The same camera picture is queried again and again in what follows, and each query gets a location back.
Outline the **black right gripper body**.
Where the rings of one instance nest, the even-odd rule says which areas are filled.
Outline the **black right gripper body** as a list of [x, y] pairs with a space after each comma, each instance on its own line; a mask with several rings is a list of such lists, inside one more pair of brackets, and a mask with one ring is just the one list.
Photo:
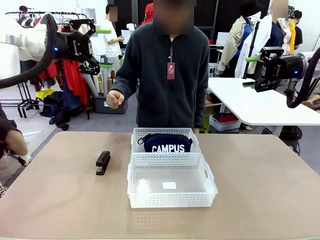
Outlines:
[[285, 79], [299, 79], [304, 70], [300, 55], [276, 56], [265, 64], [264, 79], [269, 82]]

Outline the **person's right hand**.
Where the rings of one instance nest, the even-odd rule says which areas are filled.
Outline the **person's right hand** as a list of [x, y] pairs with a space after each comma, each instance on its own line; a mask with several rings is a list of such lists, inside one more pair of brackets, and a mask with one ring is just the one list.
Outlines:
[[111, 109], [117, 109], [124, 101], [124, 95], [116, 90], [110, 90], [106, 95], [107, 105]]

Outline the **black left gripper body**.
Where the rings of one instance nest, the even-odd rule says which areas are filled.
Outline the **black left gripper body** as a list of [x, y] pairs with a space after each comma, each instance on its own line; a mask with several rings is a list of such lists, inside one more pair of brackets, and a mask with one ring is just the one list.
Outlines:
[[57, 32], [53, 35], [53, 59], [59, 61], [94, 62], [91, 33]]

